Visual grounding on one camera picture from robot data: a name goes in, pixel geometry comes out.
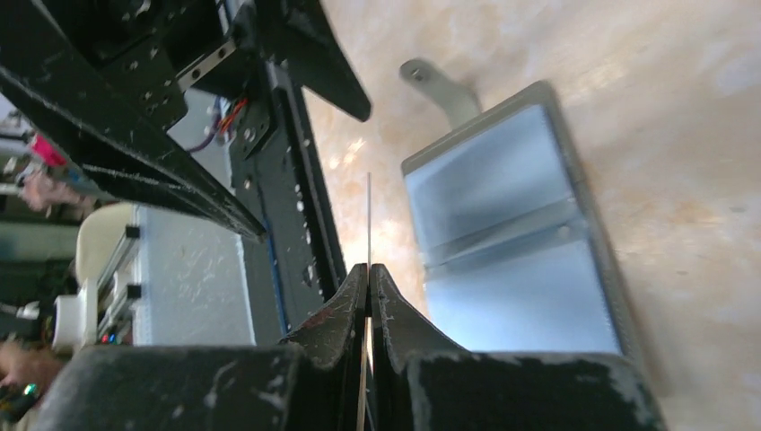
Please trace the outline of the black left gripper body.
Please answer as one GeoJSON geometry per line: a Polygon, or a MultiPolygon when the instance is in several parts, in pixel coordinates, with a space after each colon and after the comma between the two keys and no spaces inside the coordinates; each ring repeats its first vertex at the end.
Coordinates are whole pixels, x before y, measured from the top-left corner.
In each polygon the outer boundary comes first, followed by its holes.
{"type": "Polygon", "coordinates": [[[276,115],[254,56],[251,1],[38,1],[55,28],[114,90],[168,131],[188,113],[190,89],[227,100],[215,106],[201,150],[238,139],[245,158],[276,132],[276,115]]]}

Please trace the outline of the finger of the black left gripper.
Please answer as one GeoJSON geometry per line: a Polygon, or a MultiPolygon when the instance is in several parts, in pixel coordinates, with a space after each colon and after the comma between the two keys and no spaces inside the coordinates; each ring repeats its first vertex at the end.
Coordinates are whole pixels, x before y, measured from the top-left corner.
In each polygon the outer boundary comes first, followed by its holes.
{"type": "Polygon", "coordinates": [[[318,0],[257,1],[256,30],[263,57],[284,65],[291,79],[364,122],[372,104],[337,43],[318,0]]]}
{"type": "Polygon", "coordinates": [[[103,78],[39,2],[1,3],[1,94],[112,197],[266,238],[262,223],[103,78]]]}

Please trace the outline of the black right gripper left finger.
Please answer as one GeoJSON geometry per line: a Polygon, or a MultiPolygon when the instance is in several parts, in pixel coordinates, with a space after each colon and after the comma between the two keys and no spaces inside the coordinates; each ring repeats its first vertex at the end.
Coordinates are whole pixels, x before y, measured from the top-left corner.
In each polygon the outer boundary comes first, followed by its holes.
{"type": "Polygon", "coordinates": [[[38,430],[357,430],[368,268],[272,346],[88,347],[38,430]]]}

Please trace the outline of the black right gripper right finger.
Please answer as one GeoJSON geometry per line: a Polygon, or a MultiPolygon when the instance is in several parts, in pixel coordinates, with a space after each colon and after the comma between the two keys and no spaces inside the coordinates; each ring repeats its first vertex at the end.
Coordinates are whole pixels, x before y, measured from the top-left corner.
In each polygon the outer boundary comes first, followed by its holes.
{"type": "Polygon", "coordinates": [[[435,328],[387,268],[369,272],[381,430],[662,430],[638,370],[601,353],[478,353],[435,328]]]}

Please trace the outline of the grey card holder wallet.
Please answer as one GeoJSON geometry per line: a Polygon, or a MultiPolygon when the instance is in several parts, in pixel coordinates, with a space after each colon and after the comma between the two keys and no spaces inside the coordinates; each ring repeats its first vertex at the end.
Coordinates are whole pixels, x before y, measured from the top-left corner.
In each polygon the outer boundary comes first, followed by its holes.
{"type": "Polygon", "coordinates": [[[641,365],[625,280],[551,83],[483,110],[422,58],[399,74],[450,123],[401,164],[433,324],[472,351],[641,365]]]}

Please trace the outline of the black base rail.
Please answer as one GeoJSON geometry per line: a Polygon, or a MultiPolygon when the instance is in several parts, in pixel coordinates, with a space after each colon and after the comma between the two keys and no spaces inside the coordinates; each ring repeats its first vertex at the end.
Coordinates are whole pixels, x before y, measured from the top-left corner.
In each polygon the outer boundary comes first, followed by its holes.
{"type": "Polygon", "coordinates": [[[315,314],[346,278],[328,190],[302,88],[262,66],[230,147],[236,197],[262,223],[242,260],[258,345],[272,345],[315,314]]]}

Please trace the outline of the aluminium frame rail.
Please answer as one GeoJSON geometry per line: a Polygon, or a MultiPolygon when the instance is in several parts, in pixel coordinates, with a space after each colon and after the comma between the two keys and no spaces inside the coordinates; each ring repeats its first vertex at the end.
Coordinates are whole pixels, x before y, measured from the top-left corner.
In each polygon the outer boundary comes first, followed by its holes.
{"type": "Polygon", "coordinates": [[[126,226],[98,278],[97,344],[122,344],[132,331],[134,304],[142,298],[135,269],[140,237],[138,226],[126,226]]]}

